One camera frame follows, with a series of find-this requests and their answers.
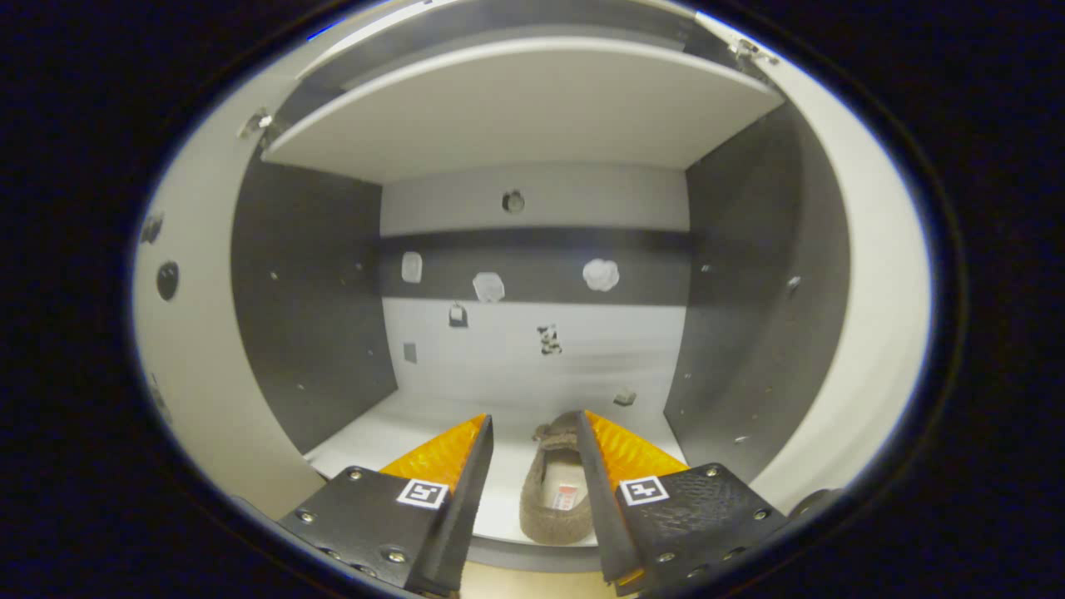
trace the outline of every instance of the white floor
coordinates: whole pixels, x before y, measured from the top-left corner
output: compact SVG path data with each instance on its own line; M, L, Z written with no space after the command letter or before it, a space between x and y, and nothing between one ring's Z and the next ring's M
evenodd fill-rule
M607 402L594 406L573 406L577 407L591 409L684 460L681 448L661 414L649 414L645 409L625 408ZM318 472L329 477L348 466L380 469L447 428L477 416L477 409L470 403L398 390L306 457ZM485 409L492 416L495 444L474 534L531 545L534 541L522 533L519 524L519 497L537 450L532 433L537 425L551 422L559 412L550 406L505 405L502 402ZM576 545L594 546L594 534Z

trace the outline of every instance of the shoe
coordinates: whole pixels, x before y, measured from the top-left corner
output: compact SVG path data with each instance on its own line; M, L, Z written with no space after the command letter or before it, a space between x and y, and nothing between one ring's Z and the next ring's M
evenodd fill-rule
M525 476L521 497L522 532L542 545L570 545L592 532L580 452L577 451L577 411L537 427L540 441Z

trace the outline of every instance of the shoe insole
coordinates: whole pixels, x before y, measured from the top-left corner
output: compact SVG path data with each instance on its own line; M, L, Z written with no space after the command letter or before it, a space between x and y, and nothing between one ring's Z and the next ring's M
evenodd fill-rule
M554 450L544 455L541 505L569 512L588 495L585 467L574 450Z

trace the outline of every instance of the black background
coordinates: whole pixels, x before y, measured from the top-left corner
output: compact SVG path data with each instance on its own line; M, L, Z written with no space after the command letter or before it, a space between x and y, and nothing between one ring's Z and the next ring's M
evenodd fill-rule
M318 4L21 2L0 13L3 230L24 242L4 262L14 305L2 439L15 463L0 594L321 596L197 506L210 496L138 407L120 320L125 259L168 144L203 94L239 72L219 67ZM969 275L964 363L934 437L888 497L739 594L1049 597L1065 538L1065 365L1051 313L1063 270L1063 61L1051 35L1062 13L1050 2L878 4L743 5L859 81L941 175ZM707 9L771 31L735 4ZM315 10L299 33L329 22L332 9Z

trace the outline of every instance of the slipper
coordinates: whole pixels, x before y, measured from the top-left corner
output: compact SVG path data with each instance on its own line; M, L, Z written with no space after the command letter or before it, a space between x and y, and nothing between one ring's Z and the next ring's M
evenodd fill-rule
M537 427L540 441L525 476L521 497L522 532L542 545L570 545L592 532L580 453L577 451L577 411Z

